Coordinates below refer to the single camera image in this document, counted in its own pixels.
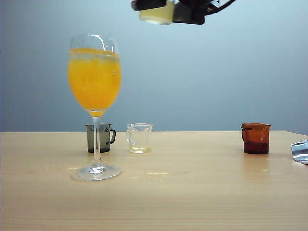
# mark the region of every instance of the orange juice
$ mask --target orange juice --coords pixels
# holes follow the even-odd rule
[[[71,49],[68,81],[81,106],[92,116],[101,116],[120,91],[119,54],[91,48]]]

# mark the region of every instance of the backdrop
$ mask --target backdrop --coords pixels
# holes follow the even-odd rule
[[[119,45],[122,87],[103,115],[155,131],[240,130],[243,122],[308,135],[307,0],[237,0],[205,24],[152,25],[131,0],[1,1],[1,131],[85,131],[91,116],[67,82],[70,39]]]

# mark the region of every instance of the wooden table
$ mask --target wooden table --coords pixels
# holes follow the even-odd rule
[[[306,231],[308,165],[271,131],[269,154],[243,152],[239,131],[153,132],[149,154],[131,154],[118,132],[104,161],[110,180],[77,182],[86,133],[1,134],[2,231]]]

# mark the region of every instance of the clear glass mug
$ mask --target clear glass mug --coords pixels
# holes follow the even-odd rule
[[[153,124],[135,123],[128,124],[126,131],[129,150],[132,153],[146,153],[151,150],[150,133]]]
[[[271,124],[243,123],[242,139],[244,152],[251,154],[269,153],[269,136]]]

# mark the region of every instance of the mug handle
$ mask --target mug handle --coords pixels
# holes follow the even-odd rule
[[[113,130],[113,129],[110,129],[110,132],[112,132],[112,137],[111,137],[111,140],[110,140],[110,144],[113,144],[116,140],[116,131]]]

